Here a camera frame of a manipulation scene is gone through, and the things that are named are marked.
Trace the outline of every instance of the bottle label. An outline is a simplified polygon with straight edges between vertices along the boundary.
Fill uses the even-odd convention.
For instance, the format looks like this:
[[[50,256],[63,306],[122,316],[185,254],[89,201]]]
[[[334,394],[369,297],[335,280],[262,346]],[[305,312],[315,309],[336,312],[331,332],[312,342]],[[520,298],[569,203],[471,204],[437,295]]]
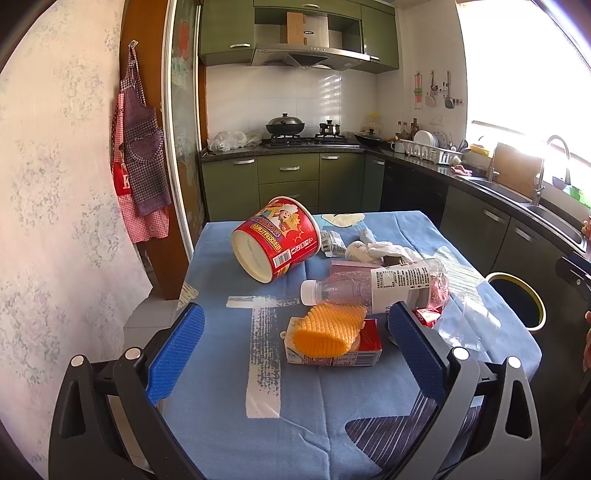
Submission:
[[[394,265],[371,271],[372,313],[388,312],[405,301],[411,310],[429,303],[429,271],[424,261],[412,265]]]

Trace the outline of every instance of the apron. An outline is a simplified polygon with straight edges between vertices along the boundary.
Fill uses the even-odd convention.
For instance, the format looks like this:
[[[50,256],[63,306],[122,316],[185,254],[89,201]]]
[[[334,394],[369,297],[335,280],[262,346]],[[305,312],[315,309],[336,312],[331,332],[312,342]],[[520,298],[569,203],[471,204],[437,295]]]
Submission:
[[[141,216],[172,203],[164,165],[164,134],[146,106],[135,48],[129,48],[124,94],[124,152],[131,195]]]
[[[113,145],[113,163],[111,175],[115,185],[115,192],[123,222],[133,243],[146,242],[150,238],[165,238],[168,236],[168,209],[159,208],[147,215],[141,216],[132,196],[129,172],[124,154],[124,112],[125,112],[125,85],[128,83],[128,76],[121,81],[120,92],[117,96],[117,106],[113,116],[111,137]]]

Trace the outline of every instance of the cooking pot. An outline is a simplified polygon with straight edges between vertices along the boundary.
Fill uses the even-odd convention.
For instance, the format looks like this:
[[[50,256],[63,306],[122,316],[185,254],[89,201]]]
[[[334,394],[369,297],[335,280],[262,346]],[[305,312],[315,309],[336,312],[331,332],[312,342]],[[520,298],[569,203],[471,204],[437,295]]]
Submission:
[[[267,131],[271,135],[298,135],[306,126],[296,116],[288,116],[284,113],[283,116],[274,118],[267,124]]]
[[[369,132],[358,132],[355,134],[357,141],[367,147],[377,148],[380,143],[384,141],[382,137],[374,133],[374,129],[370,128]]]

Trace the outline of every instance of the clear plastic cup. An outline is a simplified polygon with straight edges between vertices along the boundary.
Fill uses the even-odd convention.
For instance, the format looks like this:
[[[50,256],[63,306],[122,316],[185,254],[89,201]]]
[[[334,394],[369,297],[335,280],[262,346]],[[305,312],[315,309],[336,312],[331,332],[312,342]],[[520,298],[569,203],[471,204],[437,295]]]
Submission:
[[[450,298],[433,328],[452,347],[487,352],[499,336],[501,323],[484,305],[461,292]]]

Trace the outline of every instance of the drawer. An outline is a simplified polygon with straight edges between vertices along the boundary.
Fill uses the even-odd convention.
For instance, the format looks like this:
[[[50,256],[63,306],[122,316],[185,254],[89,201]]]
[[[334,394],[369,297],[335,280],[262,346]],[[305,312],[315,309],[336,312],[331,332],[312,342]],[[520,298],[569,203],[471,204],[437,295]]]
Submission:
[[[267,183],[265,185],[259,185],[261,208],[263,208],[269,200],[278,196],[291,197],[305,207],[315,207],[318,205],[318,181],[288,181],[285,183]]]
[[[258,157],[258,181],[264,184],[318,180],[318,165],[318,153]]]

